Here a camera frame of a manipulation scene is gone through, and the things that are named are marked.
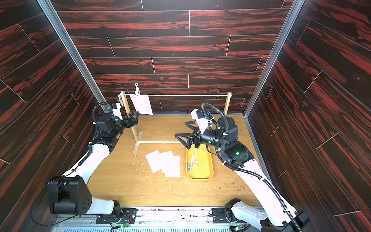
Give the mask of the white postcard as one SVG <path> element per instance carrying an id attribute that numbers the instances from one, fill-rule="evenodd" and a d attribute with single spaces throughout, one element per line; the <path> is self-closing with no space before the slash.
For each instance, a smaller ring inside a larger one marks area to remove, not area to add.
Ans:
<path id="1" fill-rule="evenodd" d="M 181 166 L 181 157 L 170 157 L 168 165 L 165 170 L 165 177 L 169 178 L 179 178 L 180 177 L 180 166 Z"/>
<path id="2" fill-rule="evenodd" d="M 162 169 L 161 155 L 158 150 L 147 154 L 146 159 L 153 173 Z"/>
<path id="3" fill-rule="evenodd" d="M 159 158 L 160 158 L 161 168 L 164 168 L 165 166 L 168 165 L 169 161 L 172 160 L 173 152 L 172 151 L 162 152 L 159 154 Z"/>
<path id="4" fill-rule="evenodd" d="M 129 96 L 136 112 L 144 115 L 153 115 L 152 106 L 148 95 L 130 94 Z"/>

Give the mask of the wooden drying rack frame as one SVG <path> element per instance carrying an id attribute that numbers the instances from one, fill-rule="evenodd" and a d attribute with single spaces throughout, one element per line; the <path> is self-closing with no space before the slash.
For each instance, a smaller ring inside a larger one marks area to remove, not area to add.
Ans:
<path id="1" fill-rule="evenodd" d="M 131 128 L 134 137 L 133 156 L 138 156 L 141 144 L 179 144 L 175 132 L 185 124 L 185 116 L 145 116 Z"/>

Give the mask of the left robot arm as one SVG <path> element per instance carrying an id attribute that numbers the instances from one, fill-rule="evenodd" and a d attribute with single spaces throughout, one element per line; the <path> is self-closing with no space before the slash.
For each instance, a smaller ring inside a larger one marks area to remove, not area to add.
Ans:
<path id="1" fill-rule="evenodd" d="M 119 201 L 92 196 L 88 182 L 100 163 L 112 153 L 123 131 L 137 125 L 138 119 L 137 112 L 127 117 L 103 113 L 95 119 L 95 134 L 87 153 L 61 177 L 53 177 L 48 185 L 51 214 L 122 216 Z"/>

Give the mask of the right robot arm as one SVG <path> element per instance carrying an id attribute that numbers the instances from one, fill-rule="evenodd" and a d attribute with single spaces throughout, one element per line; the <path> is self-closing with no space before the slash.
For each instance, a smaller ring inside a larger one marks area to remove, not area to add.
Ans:
<path id="1" fill-rule="evenodd" d="M 254 155 L 238 140 L 239 128 L 231 117 L 212 120 L 215 130 L 201 130 L 198 121 L 185 125 L 192 133 L 177 133 L 175 138 L 187 149 L 204 144 L 215 148 L 224 166 L 236 172 L 260 202 L 259 210 L 234 198 L 224 206 L 224 216 L 230 223 L 245 222 L 261 232 L 302 232 L 309 222 L 303 211 L 296 210 L 262 172 Z"/>

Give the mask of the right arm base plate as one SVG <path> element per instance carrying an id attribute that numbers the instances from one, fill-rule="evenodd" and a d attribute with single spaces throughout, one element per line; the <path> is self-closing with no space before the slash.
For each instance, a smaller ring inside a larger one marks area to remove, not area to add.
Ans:
<path id="1" fill-rule="evenodd" d="M 209 210 L 209 216 L 211 216 L 214 224 L 246 224 L 245 221 L 237 220 L 237 219 L 229 219 L 227 214 L 225 213 L 224 207 L 215 207 Z"/>

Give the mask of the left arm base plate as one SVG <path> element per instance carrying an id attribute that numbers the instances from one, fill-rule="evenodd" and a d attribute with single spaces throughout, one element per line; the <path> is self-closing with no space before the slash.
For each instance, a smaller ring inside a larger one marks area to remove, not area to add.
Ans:
<path id="1" fill-rule="evenodd" d="M 137 208 L 121 208 L 121 213 L 110 215 L 98 215 L 97 225 L 121 225 L 134 224 L 137 216 Z"/>

